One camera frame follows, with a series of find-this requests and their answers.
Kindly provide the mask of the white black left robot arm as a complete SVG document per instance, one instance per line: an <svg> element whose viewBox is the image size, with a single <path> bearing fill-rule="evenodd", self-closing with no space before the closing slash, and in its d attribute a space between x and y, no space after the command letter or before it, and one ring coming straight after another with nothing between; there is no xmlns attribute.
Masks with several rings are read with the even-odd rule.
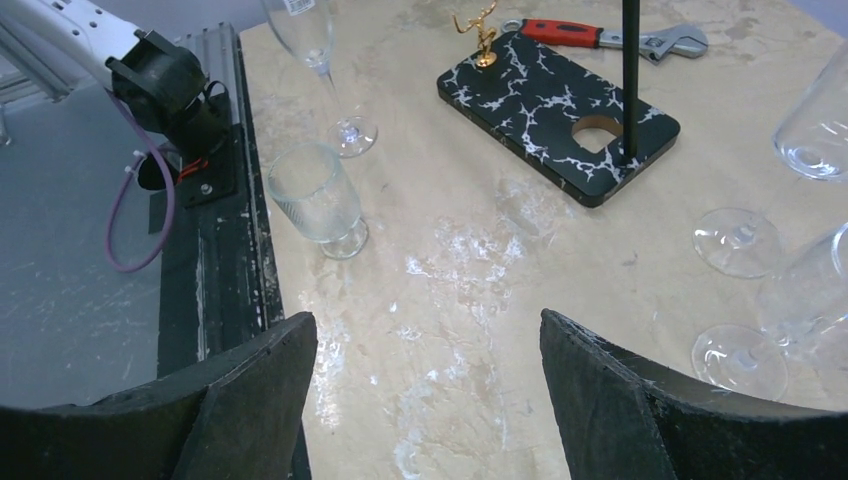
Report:
<svg viewBox="0 0 848 480"><path fill-rule="evenodd" d="M77 62L183 156L206 157L228 136L200 60L156 31L90 1L3 1L1 12Z"/></svg>

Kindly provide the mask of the clear round wine glass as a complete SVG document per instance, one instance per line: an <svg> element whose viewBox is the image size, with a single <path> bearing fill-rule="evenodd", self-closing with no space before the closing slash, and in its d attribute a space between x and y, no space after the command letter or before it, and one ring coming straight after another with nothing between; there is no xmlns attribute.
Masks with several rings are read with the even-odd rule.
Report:
<svg viewBox="0 0 848 480"><path fill-rule="evenodd" d="M847 372L847 225L797 249L761 283L755 329L724 324L692 348L695 376L715 387L766 400L789 384L790 360Z"/></svg>

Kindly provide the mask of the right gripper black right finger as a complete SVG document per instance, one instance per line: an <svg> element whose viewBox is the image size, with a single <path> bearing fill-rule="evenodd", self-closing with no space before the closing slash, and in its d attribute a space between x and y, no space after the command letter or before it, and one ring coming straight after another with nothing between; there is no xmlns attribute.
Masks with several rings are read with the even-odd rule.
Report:
<svg viewBox="0 0 848 480"><path fill-rule="evenodd" d="M542 366L574 479L843 479L847 416L715 387L550 309Z"/></svg>

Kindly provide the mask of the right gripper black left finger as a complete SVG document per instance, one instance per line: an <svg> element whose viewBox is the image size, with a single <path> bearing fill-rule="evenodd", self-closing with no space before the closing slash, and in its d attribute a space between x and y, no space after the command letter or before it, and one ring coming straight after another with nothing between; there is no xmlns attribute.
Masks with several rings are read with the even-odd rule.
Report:
<svg viewBox="0 0 848 480"><path fill-rule="evenodd" d="M317 351L309 312L88 406L1 411L5 479L284 479Z"/></svg>

